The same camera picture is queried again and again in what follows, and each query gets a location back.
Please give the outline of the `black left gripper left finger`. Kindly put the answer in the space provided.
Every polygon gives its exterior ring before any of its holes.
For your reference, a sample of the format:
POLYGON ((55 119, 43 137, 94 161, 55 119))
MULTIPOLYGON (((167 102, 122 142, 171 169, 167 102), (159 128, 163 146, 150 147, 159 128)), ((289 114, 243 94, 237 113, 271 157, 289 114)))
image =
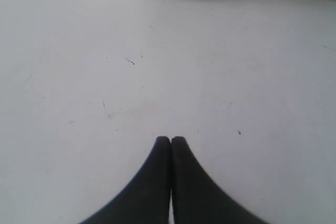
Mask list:
POLYGON ((130 182, 83 223, 168 223, 170 159, 169 138, 157 137, 147 159, 130 182))

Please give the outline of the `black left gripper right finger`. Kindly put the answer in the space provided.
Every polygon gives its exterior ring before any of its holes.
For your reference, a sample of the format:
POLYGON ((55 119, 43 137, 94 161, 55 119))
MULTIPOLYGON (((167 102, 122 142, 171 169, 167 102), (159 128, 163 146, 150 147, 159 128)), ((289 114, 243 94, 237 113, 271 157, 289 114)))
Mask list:
POLYGON ((175 223, 265 223, 209 177, 184 137, 171 140, 171 168, 175 223))

